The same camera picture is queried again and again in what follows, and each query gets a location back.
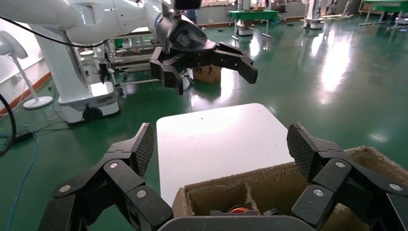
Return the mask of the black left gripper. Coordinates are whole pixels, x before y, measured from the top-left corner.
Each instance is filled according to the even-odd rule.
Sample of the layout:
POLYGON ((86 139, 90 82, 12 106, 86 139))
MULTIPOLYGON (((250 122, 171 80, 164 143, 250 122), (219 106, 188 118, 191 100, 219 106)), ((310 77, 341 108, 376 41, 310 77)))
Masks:
POLYGON ((210 41, 207 35, 185 16, 167 14, 156 23, 155 32, 161 47, 150 58, 151 76, 166 88, 183 94, 180 72, 186 67, 215 65, 237 71, 249 84, 257 81, 258 70, 247 52, 225 42, 210 41))

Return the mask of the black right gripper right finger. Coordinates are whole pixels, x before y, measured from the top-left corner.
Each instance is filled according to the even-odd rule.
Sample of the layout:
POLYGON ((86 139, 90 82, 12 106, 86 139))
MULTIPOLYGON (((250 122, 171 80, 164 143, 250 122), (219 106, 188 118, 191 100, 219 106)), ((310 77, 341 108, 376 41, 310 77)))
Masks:
POLYGON ((336 143, 291 124, 287 146, 308 186, 291 215, 321 230, 338 204, 348 207, 372 231, 408 228, 408 189, 401 182, 352 160, 336 143))

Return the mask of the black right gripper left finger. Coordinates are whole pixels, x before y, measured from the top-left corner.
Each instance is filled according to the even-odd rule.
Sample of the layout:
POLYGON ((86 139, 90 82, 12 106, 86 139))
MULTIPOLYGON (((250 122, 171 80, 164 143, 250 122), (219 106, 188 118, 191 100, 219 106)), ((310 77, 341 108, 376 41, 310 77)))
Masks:
POLYGON ((153 129, 143 123, 133 138, 112 144, 97 164, 54 189, 38 229, 86 231, 111 206, 136 231, 160 229, 174 216, 143 178, 153 150, 153 129))

